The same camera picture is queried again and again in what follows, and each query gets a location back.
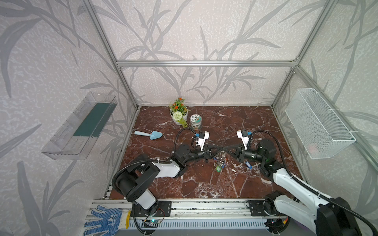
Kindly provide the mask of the blue tagged key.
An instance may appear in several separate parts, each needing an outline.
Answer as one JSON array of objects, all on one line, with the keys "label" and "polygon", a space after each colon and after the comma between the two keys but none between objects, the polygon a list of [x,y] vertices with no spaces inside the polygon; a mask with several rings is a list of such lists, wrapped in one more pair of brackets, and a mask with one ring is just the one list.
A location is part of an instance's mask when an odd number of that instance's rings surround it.
[{"label": "blue tagged key", "polygon": [[252,168],[253,168],[253,166],[252,166],[248,161],[245,161],[245,164],[247,165],[247,167],[248,167],[249,169],[252,169]]}]

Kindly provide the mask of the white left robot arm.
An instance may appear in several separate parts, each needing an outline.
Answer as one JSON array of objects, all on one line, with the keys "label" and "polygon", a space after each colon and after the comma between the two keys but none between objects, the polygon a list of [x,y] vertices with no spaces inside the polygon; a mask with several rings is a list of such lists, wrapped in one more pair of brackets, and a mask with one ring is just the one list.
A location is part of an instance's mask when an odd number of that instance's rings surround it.
[{"label": "white left robot arm", "polygon": [[[193,133],[191,145],[177,146],[183,131]],[[123,195],[128,202],[139,205],[146,211],[158,207],[158,200],[149,190],[155,179],[178,178],[188,169],[189,164],[200,160],[210,160],[222,150],[221,146],[207,145],[209,132],[196,133],[192,128],[182,128],[174,140],[172,155],[168,160],[151,159],[146,154],[139,155],[135,160],[120,169],[113,176],[113,189]]]}]

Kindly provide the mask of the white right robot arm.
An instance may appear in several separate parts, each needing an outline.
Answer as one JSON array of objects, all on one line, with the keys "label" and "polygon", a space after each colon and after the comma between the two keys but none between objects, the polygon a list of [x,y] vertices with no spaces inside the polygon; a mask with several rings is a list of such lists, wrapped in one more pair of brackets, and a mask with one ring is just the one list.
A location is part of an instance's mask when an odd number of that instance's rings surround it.
[{"label": "white right robot arm", "polygon": [[270,201],[276,212],[291,217],[318,236],[360,236],[357,220],[366,224],[374,236],[378,234],[375,226],[351,210],[347,201],[332,198],[294,175],[285,162],[282,146],[272,133],[264,131],[273,139],[262,139],[256,149],[252,149],[251,141],[256,133],[237,131],[243,145],[236,147],[235,159],[259,163],[261,174],[294,196],[291,199],[274,193]]}]

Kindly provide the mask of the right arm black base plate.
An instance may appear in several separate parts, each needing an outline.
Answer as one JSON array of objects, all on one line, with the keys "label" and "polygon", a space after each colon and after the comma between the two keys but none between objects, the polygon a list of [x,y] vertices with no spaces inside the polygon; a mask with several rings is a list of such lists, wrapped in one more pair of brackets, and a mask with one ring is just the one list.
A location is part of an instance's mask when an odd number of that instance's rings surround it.
[{"label": "right arm black base plate", "polygon": [[287,215],[279,213],[273,203],[266,200],[247,200],[246,207],[249,209],[251,216],[287,217]]}]

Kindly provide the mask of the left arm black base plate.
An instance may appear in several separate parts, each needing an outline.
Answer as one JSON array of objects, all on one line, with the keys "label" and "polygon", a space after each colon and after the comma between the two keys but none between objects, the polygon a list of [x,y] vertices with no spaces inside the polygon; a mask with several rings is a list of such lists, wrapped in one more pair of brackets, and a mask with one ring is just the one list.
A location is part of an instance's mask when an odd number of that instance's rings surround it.
[{"label": "left arm black base plate", "polygon": [[169,217],[172,210],[172,201],[157,201],[149,209],[144,209],[140,204],[134,204],[132,215],[136,217]]}]

